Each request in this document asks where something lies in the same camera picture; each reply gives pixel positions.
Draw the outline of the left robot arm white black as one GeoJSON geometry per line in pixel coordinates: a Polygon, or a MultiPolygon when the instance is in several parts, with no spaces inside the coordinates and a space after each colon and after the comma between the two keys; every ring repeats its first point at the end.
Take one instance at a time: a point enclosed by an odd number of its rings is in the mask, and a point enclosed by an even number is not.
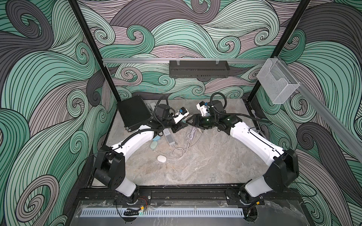
{"type": "Polygon", "coordinates": [[[189,115],[185,107],[175,114],[171,114],[170,110],[168,104],[156,104],[153,112],[145,105],[130,108],[121,117],[124,124],[135,126],[131,129],[133,134],[111,147],[103,145],[97,154],[92,176],[109,189],[122,194],[127,203],[136,203],[139,196],[139,186],[125,176],[125,163],[129,157],[164,129],[171,128],[176,132],[187,126],[183,123],[183,119],[189,115]]]}

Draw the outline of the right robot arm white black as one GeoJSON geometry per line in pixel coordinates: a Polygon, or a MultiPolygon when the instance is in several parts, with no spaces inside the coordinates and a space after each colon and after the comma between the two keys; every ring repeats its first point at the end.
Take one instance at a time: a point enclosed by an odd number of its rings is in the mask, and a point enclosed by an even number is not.
{"type": "Polygon", "coordinates": [[[222,93],[211,95],[209,102],[197,104],[198,114],[186,123],[201,130],[217,128],[243,143],[257,154],[268,166],[266,173],[252,179],[239,190],[240,201],[253,205],[262,194],[270,191],[283,192],[299,177],[298,155],[292,149],[283,149],[252,130],[241,117],[243,114],[227,113],[227,98],[222,93]]]}

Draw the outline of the white power strip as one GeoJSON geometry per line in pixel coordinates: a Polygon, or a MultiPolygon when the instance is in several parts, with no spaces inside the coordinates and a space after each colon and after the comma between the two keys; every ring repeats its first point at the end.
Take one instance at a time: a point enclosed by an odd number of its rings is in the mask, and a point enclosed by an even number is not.
{"type": "MultiPolygon", "coordinates": [[[[153,112],[155,110],[156,107],[156,102],[152,102],[152,103],[147,103],[147,106],[150,108],[150,110],[153,112]]],[[[174,136],[171,134],[170,129],[166,128],[163,130],[163,135],[165,136],[168,144],[170,146],[175,146],[177,145],[177,142],[174,139],[174,136]]]]}

